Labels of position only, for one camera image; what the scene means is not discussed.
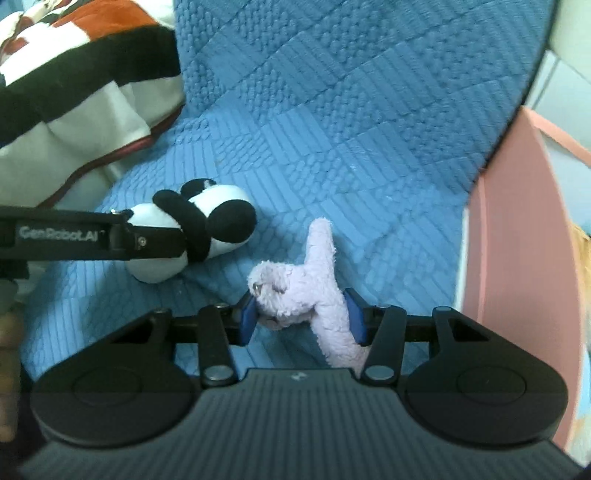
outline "black metal bar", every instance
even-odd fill
[[[127,215],[0,206],[0,259],[174,258],[186,250],[175,228],[134,226]]]
[[[371,307],[364,312],[364,315],[365,327],[367,328],[367,345],[371,345],[373,344],[375,336],[378,333],[379,326],[382,323],[384,310],[380,307]]]
[[[407,342],[437,342],[437,329],[432,317],[409,315],[407,317],[407,330],[405,335]]]
[[[385,309],[363,370],[361,381],[369,385],[395,385],[401,374],[407,313],[399,307]]]
[[[197,315],[199,370],[204,388],[225,387],[238,381],[220,308],[207,306]]]
[[[168,339],[168,332],[173,321],[170,309],[156,309],[151,312],[150,322],[152,332],[148,338],[148,344],[153,346],[160,355],[164,355],[170,361],[174,359],[174,344]]]
[[[29,267],[26,260],[0,260],[0,278],[27,280]]]
[[[172,343],[197,343],[198,317],[175,317],[170,330],[168,340]]]

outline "stuffed animal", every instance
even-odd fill
[[[264,261],[253,268],[248,288],[256,298],[259,322],[272,330],[310,322],[328,364],[357,375],[369,353],[349,330],[349,312],[335,280],[335,246],[330,222],[310,224],[303,265]]]
[[[129,272],[145,283],[162,282],[194,262],[231,252],[248,242],[256,227],[256,212],[248,195],[235,185],[195,179],[180,194],[160,190],[153,203],[128,209],[128,222],[136,226],[180,228],[187,250],[178,258],[130,260]]]

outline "purple plush toy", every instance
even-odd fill
[[[349,330],[349,312],[335,280],[335,245],[330,222],[310,224],[303,265],[265,261],[252,269],[248,288],[256,297],[259,322],[272,330],[310,322],[328,364],[359,375],[369,353]]]

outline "panda head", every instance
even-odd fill
[[[181,188],[156,192],[152,201],[174,218],[187,237],[190,262],[201,262],[237,249],[252,236],[256,212],[244,190],[195,179]]]

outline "red trim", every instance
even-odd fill
[[[59,189],[57,189],[55,193],[43,200],[37,206],[41,208],[53,207],[64,197],[68,190],[70,190],[72,186],[88,172],[94,170],[95,168],[104,167],[110,163],[116,162],[117,160],[121,160],[127,155],[131,155],[134,152],[152,146],[156,139],[172,126],[172,124],[180,115],[182,109],[183,106],[181,105],[168,117],[163,119],[158,125],[154,126],[151,129],[151,135],[144,138],[139,138],[134,142],[131,142],[130,144],[125,145],[121,148],[118,148],[117,150],[111,153],[107,153],[107,155],[96,158],[95,160],[92,160],[82,165],[80,168],[72,172],[72,174],[66,179],[64,184]]]
[[[31,17],[23,15],[19,20],[17,27],[15,28],[15,34],[18,35],[22,31],[26,30],[29,27],[32,27],[35,24]]]
[[[6,46],[4,47],[4,54],[5,55],[14,55],[16,52],[18,52],[25,45],[28,45],[28,43],[29,42],[27,42],[22,37],[18,37],[13,40],[9,40],[8,43],[6,44]]]
[[[4,41],[2,43],[0,43],[0,65],[2,65],[2,58],[4,57],[4,49],[6,48],[6,45],[8,45],[8,43],[12,40],[11,38],[6,38],[4,39]]]

